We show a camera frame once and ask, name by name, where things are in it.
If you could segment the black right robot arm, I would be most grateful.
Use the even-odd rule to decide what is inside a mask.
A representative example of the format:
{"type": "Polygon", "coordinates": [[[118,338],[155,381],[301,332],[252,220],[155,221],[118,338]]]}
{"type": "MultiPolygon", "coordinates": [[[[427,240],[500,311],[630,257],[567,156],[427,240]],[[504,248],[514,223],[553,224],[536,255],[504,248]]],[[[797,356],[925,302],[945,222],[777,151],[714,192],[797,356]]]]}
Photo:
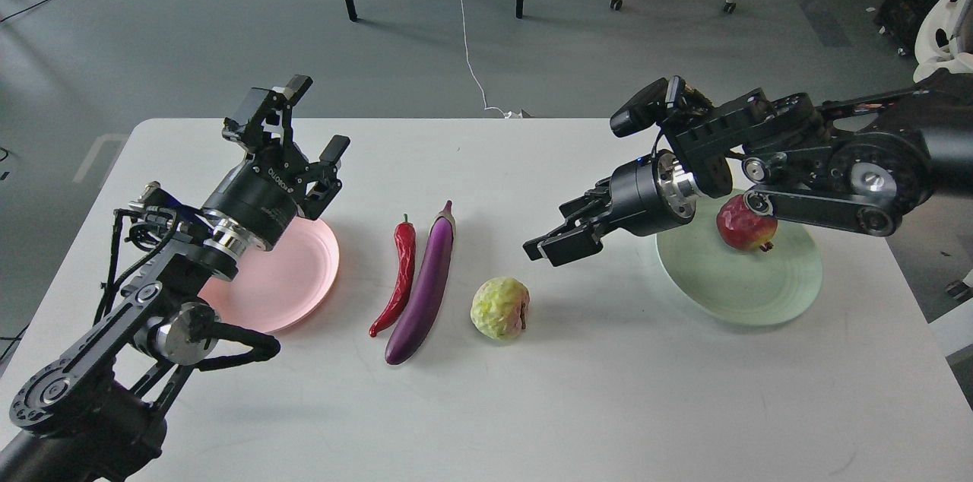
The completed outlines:
{"type": "Polygon", "coordinates": [[[761,88],[716,106],[681,77],[643,87],[610,118],[618,137],[657,126],[664,149],[617,167],[560,205],[563,224],[528,240],[553,266],[599,253],[623,229],[650,236],[683,226],[701,197],[733,187],[730,160],[759,216],[885,237],[935,193],[971,194],[971,75],[934,71],[914,86],[816,105],[768,100],[761,88]]]}

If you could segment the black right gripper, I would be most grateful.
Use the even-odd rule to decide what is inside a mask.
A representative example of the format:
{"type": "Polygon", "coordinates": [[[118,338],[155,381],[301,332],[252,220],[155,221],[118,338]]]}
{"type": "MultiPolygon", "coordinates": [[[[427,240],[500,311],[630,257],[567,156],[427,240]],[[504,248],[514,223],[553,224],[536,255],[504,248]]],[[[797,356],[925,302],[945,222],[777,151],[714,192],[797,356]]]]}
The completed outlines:
{"type": "Polygon", "coordinates": [[[661,150],[637,157],[560,205],[564,224],[522,248],[531,261],[546,259],[553,267],[566,266],[601,253],[604,237],[617,229],[650,236],[690,223],[696,215],[696,197],[674,153],[661,150]]]}

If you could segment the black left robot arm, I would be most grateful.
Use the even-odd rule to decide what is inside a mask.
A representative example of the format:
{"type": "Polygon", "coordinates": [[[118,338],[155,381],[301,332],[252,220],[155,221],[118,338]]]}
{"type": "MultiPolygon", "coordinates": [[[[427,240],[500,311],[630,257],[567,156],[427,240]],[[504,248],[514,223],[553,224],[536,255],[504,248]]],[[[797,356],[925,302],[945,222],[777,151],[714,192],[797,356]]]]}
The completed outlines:
{"type": "Polygon", "coordinates": [[[4,481],[124,481],[160,457],[166,414],[192,374],[279,353],[277,339],[222,322],[199,292],[232,281],[247,250],[272,250],[341,190],[350,139],[334,136],[315,162],[293,139],[292,110],[311,86],[296,75],[248,91],[222,131],[246,156],[200,208],[153,182],[114,211],[93,326],[11,400],[18,434],[2,450],[4,481]]]}

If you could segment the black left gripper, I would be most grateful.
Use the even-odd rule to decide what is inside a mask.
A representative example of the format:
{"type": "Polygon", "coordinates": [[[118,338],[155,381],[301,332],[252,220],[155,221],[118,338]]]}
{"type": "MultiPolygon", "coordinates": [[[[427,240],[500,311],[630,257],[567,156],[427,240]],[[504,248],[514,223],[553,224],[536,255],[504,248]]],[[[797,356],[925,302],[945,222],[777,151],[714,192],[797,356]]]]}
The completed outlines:
{"type": "Polygon", "coordinates": [[[232,117],[223,119],[222,137],[249,155],[206,198],[201,210],[211,219],[229,219],[274,249],[296,217],[317,220],[343,188],[341,157],[350,139],[334,135],[319,160],[310,163],[294,142],[292,111],[313,84],[295,75],[283,87],[248,90],[232,117]]]}

